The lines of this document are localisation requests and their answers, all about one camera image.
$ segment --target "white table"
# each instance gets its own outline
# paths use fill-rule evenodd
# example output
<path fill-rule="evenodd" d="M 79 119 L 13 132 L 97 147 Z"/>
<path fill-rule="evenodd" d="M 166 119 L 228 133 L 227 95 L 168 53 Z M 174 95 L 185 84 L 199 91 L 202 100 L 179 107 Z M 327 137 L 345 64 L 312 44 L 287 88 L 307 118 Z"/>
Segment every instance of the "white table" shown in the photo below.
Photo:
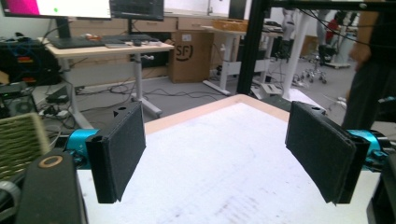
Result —
<path fill-rule="evenodd" d="M 133 54 L 134 61 L 132 62 L 132 66 L 134 67 L 134 75 L 136 82 L 136 91 L 132 93 L 134 100 L 142 101 L 143 106 L 159 117 L 162 113 L 161 109 L 157 108 L 155 105 L 147 101 L 143 98 L 142 92 L 142 64 L 141 64 L 141 53 L 151 53 L 151 52 L 160 52 L 160 51 L 168 51 L 173 49 L 174 47 L 171 45 L 167 45 L 162 43 L 161 46 L 146 46 L 142 45 L 142 47 L 134 47 L 131 46 L 129 48 L 121 48 L 121 49 L 108 49 L 106 47 L 97 47 L 97 48 L 83 48 L 83 49 L 56 49 L 51 44 L 46 45 L 49 51 L 60 60 L 62 64 L 62 68 L 64 70 L 64 79 L 67 82 L 70 82 L 70 64 L 69 59 L 75 58 L 87 58 L 87 57 L 97 57 L 97 56 L 107 56 L 107 55 L 119 55 L 119 54 Z M 71 99 L 71 113 L 75 118 L 76 122 L 83 129 L 92 129 L 91 124 L 85 119 L 85 117 L 79 112 L 76 94 L 74 91 L 70 92 Z"/>
<path fill-rule="evenodd" d="M 244 36 L 247 33 L 240 31 L 224 31 L 224 30 L 216 29 L 213 26 L 202 26 L 202 27 L 209 32 L 215 32 L 226 35 L 226 42 L 224 44 L 225 51 L 222 62 L 220 83 L 219 85 L 215 85 L 208 80 L 205 80 L 204 83 L 210 88 L 219 91 L 224 95 L 230 95 L 230 92 L 226 90 L 227 76 L 239 75 L 241 70 L 241 62 L 232 62 L 233 40 L 239 36 Z M 254 69 L 255 72 L 262 72 L 258 84 L 264 83 L 265 71 L 267 71 L 269 67 L 269 59 L 271 57 L 271 49 L 274 43 L 274 37 L 282 36 L 282 34 L 262 32 L 262 36 L 268 36 L 269 40 L 267 43 L 267 49 L 265 52 L 264 60 L 257 60 Z"/>
<path fill-rule="evenodd" d="M 283 110 L 235 95 L 146 124 L 147 148 L 120 203 L 99 204 L 78 171 L 91 223 L 367 223 L 379 174 L 351 204 L 325 203 L 285 148 Z"/>

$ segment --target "white desk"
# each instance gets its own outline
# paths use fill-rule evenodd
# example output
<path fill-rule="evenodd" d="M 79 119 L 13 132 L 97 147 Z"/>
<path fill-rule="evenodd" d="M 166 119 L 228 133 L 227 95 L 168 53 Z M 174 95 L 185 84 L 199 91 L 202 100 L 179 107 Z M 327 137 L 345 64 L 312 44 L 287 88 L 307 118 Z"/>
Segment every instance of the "white desk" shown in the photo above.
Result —
<path fill-rule="evenodd" d="M 142 47 L 134 47 L 131 46 L 129 48 L 122 49 L 108 49 L 106 47 L 97 47 L 97 48 L 84 48 L 84 49 L 56 49 L 51 44 L 46 45 L 49 51 L 61 61 L 62 67 L 64 70 L 64 79 L 70 82 L 70 65 L 69 59 L 74 58 L 87 58 L 87 57 L 95 57 L 95 56 L 106 56 L 106 55 L 115 55 L 115 54 L 133 54 L 134 62 L 132 62 L 132 66 L 134 67 L 134 75 L 136 82 L 136 92 L 132 94 L 134 100 L 142 101 L 143 106 L 148 109 L 150 112 L 159 117 L 162 111 L 157 108 L 155 105 L 147 101 L 143 98 L 142 93 L 142 64 L 141 64 L 141 53 L 151 53 L 151 52 L 160 52 L 160 51 L 168 51 L 173 49 L 174 47 L 171 45 L 167 45 L 162 43 L 160 47 L 158 46 L 145 46 Z M 84 116 L 79 112 L 76 94 L 74 91 L 70 92 L 71 99 L 71 113 L 74 116 L 78 125 L 83 129 L 91 129 L 91 124 L 84 118 Z"/>
<path fill-rule="evenodd" d="M 204 83 L 210 88 L 223 93 L 224 95 L 230 95 L 230 92 L 226 90 L 227 85 L 227 76 L 230 75 L 239 75 L 241 70 L 241 62 L 232 62 L 232 51 L 233 51 L 233 40 L 238 36 L 246 35 L 246 32 L 240 31 L 224 31 L 220 29 L 216 29 L 213 26 L 203 26 L 207 31 L 216 32 L 223 35 L 226 35 L 226 42 L 224 44 L 224 58 L 221 69 L 220 83 L 219 86 L 211 83 L 210 81 L 205 80 Z M 274 37 L 282 36 L 280 33 L 265 33 L 262 32 L 262 36 L 270 37 L 267 44 L 267 51 L 265 52 L 264 60 L 257 60 L 254 72 L 262 72 L 260 83 L 264 82 L 265 72 L 269 67 L 269 59 L 271 57 L 271 49 L 274 43 Z"/>
<path fill-rule="evenodd" d="M 146 124 L 147 148 L 121 203 L 99 204 L 78 171 L 91 223 L 367 223 L 379 174 L 351 204 L 325 203 L 285 148 L 288 113 L 235 95 Z"/>

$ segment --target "white wall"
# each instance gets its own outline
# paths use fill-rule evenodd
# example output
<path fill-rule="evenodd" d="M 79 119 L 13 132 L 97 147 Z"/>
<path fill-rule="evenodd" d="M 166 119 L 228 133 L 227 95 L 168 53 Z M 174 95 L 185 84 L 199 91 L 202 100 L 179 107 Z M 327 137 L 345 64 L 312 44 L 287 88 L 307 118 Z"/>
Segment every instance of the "white wall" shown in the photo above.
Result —
<path fill-rule="evenodd" d="M 211 6 L 213 7 L 213 12 L 216 14 L 228 14 L 230 0 L 210 0 Z M 165 8 L 176 8 L 185 9 L 193 11 L 207 11 L 208 0 L 165 0 Z M 248 19 L 248 14 L 250 10 L 251 0 L 247 0 L 247 10 L 245 18 Z M 333 12 L 329 13 L 327 20 L 329 21 Z M 300 13 L 296 13 L 296 23 L 298 22 L 297 16 Z M 271 18 L 266 19 L 267 21 L 276 21 L 282 23 L 283 14 L 282 9 L 279 7 L 272 8 Z M 0 13 L 0 36 L 12 37 L 15 32 L 23 33 L 30 37 L 40 37 L 47 32 L 50 20 L 48 19 L 25 19 L 25 18 L 7 18 L 4 17 L 3 13 Z M 310 20 L 310 25 L 308 26 L 307 35 L 316 35 L 317 23 L 315 19 Z"/>
<path fill-rule="evenodd" d="M 165 8 L 207 11 L 208 0 L 165 0 Z"/>
<path fill-rule="evenodd" d="M 28 19 L 4 17 L 3 9 L 0 12 L 0 36 L 10 38 L 15 32 L 20 32 L 29 37 L 43 36 L 49 27 L 49 19 Z"/>

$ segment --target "computer equipment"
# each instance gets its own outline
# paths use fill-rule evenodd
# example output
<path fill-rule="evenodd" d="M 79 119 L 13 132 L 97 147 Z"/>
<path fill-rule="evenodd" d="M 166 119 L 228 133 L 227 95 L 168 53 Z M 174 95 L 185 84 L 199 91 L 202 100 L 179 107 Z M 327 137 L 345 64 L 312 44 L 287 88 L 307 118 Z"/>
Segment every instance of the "computer equipment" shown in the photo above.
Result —
<path fill-rule="evenodd" d="M 142 47 L 142 41 L 140 41 L 140 40 L 134 40 L 134 46 L 135 47 Z"/>
<path fill-rule="evenodd" d="M 149 35 L 104 35 L 102 36 L 102 40 L 120 40 L 124 42 L 133 42 L 134 40 L 140 40 L 140 41 L 150 41 L 154 38 L 152 38 Z"/>
<path fill-rule="evenodd" d="M 231 0 L 228 18 L 234 20 L 243 20 L 245 18 L 246 5 L 247 0 Z"/>
<path fill-rule="evenodd" d="M 69 96 L 67 94 L 66 86 L 63 86 L 53 94 L 49 95 L 46 98 L 47 103 L 49 104 L 66 104 L 69 102 Z"/>
<path fill-rule="evenodd" d="M 60 37 L 70 37 L 68 18 L 111 20 L 109 0 L 0 0 L 6 17 L 56 19 Z"/>
<path fill-rule="evenodd" d="M 58 60 L 38 40 L 0 42 L 0 70 L 9 82 L 29 86 L 54 85 L 61 81 Z"/>
<path fill-rule="evenodd" d="M 136 40 L 150 41 L 149 35 L 104 35 L 97 40 L 89 40 L 83 36 L 74 36 L 67 38 L 49 37 L 48 41 L 57 49 L 80 49 L 105 47 L 106 45 L 125 45 L 125 42 L 134 42 Z"/>
<path fill-rule="evenodd" d="M 32 90 L 24 82 L 0 86 L 0 102 L 7 111 L 6 117 L 15 117 L 31 112 L 37 113 Z"/>
<path fill-rule="evenodd" d="M 163 0 L 110 0 L 113 18 L 163 21 Z"/>
<path fill-rule="evenodd" d="M 106 44 L 124 44 L 118 39 L 89 40 L 82 36 L 67 38 L 49 37 L 48 41 L 57 49 L 81 49 L 104 47 Z"/>

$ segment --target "floor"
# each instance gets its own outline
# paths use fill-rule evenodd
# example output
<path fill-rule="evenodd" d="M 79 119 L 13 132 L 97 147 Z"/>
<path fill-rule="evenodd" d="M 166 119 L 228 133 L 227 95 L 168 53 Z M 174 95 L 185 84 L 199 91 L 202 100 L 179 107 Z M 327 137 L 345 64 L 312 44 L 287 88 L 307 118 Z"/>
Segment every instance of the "floor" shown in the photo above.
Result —
<path fill-rule="evenodd" d="M 299 86 L 292 88 L 303 92 L 327 110 L 328 117 L 337 124 L 341 124 L 345 115 L 345 107 L 337 104 L 339 97 L 345 98 L 354 75 L 354 63 L 350 62 L 348 68 L 334 69 L 323 66 L 319 69 L 326 73 L 327 83 L 323 84 L 314 78 L 311 83 L 307 78 L 300 80 Z M 272 61 L 269 71 L 275 84 L 279 87 L 285 78 L 287 71 L 286 60 Z M 301 59 L 296 69 L 296 76 L 300 77 L 305 69 L 313 68 L 314 65 L 305 59 Z M 212 82 L 217 83 L 219 76 L 213 72 Z M 236 93 L 237 77 L 229 77 L 227 90 Z M 113 111 L 131 101 L 130 92 L 134 89 L 134 83 L 120 83 L 118 85 L 105 85 L 87 87 L 78 92 L 78 107 L 83 115 L 96 129 L 106 127 L 113 119 Z M 145 79 L 143 82 L 144 97 L 158 106 L 162 111 L 162 117 L 175 114 L 180 111 L 205 105 L 226 96 L 207 87 L 203 83 L 172 83 L 168 77 Z M 144 111 L 144 121 L 156 119 L 156 116 Z M 64 120 L 69 128 L 77 128 L 77 125 L 69 119 Z M 377 130 L 391 139 L 396 139 L 396 125 L 393 123 L 376 122 L 374 130 Z"/>

